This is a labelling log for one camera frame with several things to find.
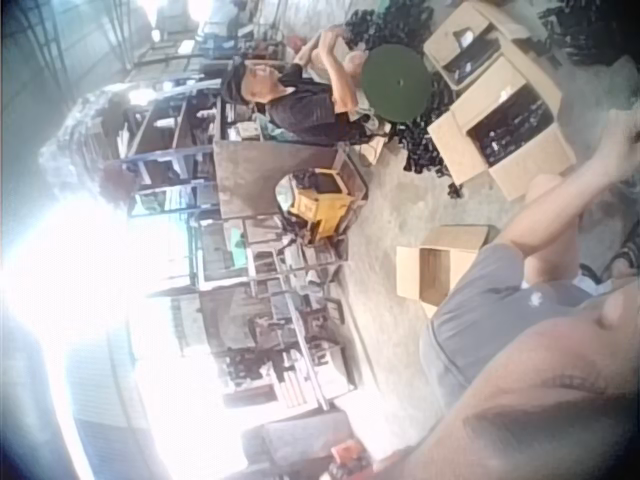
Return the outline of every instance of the factory floor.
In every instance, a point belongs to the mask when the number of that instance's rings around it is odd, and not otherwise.
[[[378,3],[289,0],[283,30],[310,36],[344,21],[355,8]],[[431,2],[436,19],[452,11],[445,3]],[[541,27],[530,3],[517,0],[514,15],[535,32]],[[565,93],[560,123],[579,161],[584,161],[597,144],[607,110],[628,108],[640,82],[638,72],[623,59],[610,68],[565,65],[554,76]],[[520,201],[507,202],[488,175],[465,184],[462,200],[450,200],[446,179],[403,171],[405,155],[389,145],[375,166],[364,169],[369,201],[349,231],[349,262],[339,282],[348,317],[344,340],[358,389],[336,403],[377,458],[419,441],[441,415],[418,356],[428,318],[418,302],[396,295],[396,246],[417,246],[430,229],[443,224],[501,228],[521,206]],[[604,268],[632,222],[628,207],[611,194],[585,215],[582,261],[596,271]]]

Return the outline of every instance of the black cap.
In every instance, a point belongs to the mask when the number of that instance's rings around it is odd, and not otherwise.
[[[242,96],[242,80],[247,71],[247,66],[241,58],[233,61],[231,69],[222,81],[222,97],[229,103],[247,105],[249,102]]]

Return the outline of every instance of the open cardboard box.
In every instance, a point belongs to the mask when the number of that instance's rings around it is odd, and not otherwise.
[[[421,247],[398,247],[398,295],[420,300],[427,315],[432,317],[471,267],[488,238],[488,226],[446,226],[427,235]]]
[[[469,75],[458,83],[455,75],[447,70],[458,55],[470,48],[470,41],[485,36],[498,40],[500,48]],[[529,31],[516,23],[499,8],[481,1],[464,2],[447,18],[424,44],[424,52],[442,73],[453,90],[464,90],[474,83],[503,54],[505,42],[529,38]]]
[[[525,53],[510,42],[503,44],[503,53],[428,130],[456,184],[488,170],[505,197],[514,200],[526,193],[536,176],[559,174],[573,165],[575,154],[554,121],[523,147],[489,166],[471,135],[481,120],[526,85],[545,102],[554,119],[562,101],[560,89]]]

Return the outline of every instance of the person's arm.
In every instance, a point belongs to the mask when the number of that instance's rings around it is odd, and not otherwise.
[[[601,193],[640,166],[640,108],[613,111],[596,154],[560,185],[527,205],[496,243],[533,255],[556,240]]]
[[[333,53],[338,36],[339,33],[335,30],[326,30],[322,32],[318,46],[322,62],[329,72],[336,114],[350,112],[358,106],[358,98],[351,78]]]
[[[302,68],[307,68],[309,63],[311,62],[311,54],[313,51],[318,48],[318,44],[320,43],[320,36],[322,32],[318,32],[307,44],[300,49],[296,58],[293,59],[293,63],[297,63]]]

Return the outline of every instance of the green round table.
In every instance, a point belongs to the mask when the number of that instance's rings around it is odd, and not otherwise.
[[[422,58],[402,45],[372,50],[362,67],[362,90],[376,115],[409,122],[427,108],[431,75]]]

